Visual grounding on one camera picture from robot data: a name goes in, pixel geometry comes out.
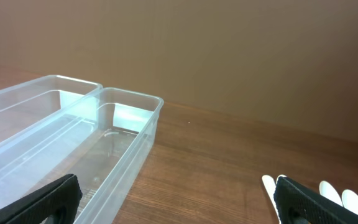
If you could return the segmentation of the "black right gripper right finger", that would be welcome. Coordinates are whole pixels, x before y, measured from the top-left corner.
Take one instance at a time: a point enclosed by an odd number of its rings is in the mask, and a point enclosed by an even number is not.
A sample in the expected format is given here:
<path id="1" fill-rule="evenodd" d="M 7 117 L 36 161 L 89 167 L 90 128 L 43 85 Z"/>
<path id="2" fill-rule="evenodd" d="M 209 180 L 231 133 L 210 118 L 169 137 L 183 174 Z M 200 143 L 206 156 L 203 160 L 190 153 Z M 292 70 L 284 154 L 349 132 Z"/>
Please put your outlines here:
<path id="1" fill-rule="evenodd" d="M 358 224 L 358 215 L 289 177 L 279 178 L 274 200 L 282 224 Z"/>

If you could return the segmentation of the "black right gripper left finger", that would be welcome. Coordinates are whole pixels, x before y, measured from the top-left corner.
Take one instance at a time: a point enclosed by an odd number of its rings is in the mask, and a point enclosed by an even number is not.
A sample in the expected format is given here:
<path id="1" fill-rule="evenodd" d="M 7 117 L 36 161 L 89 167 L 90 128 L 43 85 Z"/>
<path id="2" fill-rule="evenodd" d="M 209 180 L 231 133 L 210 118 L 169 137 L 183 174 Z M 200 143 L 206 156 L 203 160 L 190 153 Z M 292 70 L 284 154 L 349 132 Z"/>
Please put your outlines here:
<path id="1" fill-rule="evenodd" d="M 73 224 L 83 194 L 67 174 L 0 209 L 0 224 Z"/>

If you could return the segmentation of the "white plastic spoon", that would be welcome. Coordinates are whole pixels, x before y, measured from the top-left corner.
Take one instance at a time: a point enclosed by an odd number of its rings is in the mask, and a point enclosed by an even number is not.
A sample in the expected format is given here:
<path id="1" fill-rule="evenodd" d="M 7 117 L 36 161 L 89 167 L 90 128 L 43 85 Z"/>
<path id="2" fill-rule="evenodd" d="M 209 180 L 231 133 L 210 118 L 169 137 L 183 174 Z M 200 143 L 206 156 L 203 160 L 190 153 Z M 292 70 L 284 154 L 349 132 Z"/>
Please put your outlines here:
<path id="1" fill-rule="evenodd" d="M 354 191 L 350 189 L 344 190 L 341 200 L 344 208 L 358 215 L 358 195 Z"/>
<path id="2" fill-rule="evenodd" d="M 327 181 L 322 180 L 319 183 L 319 194 L 330 201 L 343 206 L 341 196 L 338 194 L 337 190 Z"/>

